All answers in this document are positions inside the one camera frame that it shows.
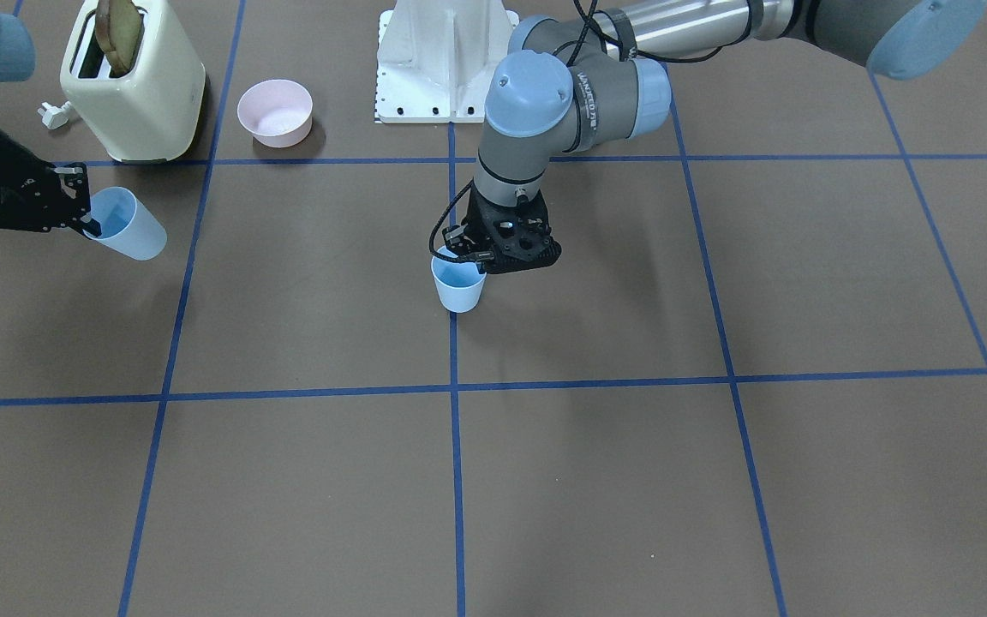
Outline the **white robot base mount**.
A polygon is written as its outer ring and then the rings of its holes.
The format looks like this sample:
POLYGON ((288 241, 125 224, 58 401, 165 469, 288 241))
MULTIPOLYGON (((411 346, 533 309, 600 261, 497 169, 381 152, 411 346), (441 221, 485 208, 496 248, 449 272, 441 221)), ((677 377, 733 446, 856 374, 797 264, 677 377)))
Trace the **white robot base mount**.
POLYGON ((376 121, 482 124, 518 23, 501 1, 397 1, 381 12, 376 121))

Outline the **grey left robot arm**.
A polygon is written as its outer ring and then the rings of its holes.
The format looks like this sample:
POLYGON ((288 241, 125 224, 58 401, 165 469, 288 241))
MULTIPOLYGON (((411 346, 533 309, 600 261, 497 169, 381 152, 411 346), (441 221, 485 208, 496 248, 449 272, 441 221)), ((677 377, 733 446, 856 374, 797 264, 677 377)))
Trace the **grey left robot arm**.
POLYGON ((541 183, 553 156, 658 129, 673 102, 669 65, 705 62, 746 40, 796 39, 870 74, 928 74, 977 26, 983 1, 643 1, 580 8, 578 22, 526 17, 494 68, 469 201, 439 219, 435 263, 480 274, 559 260, 541 183))

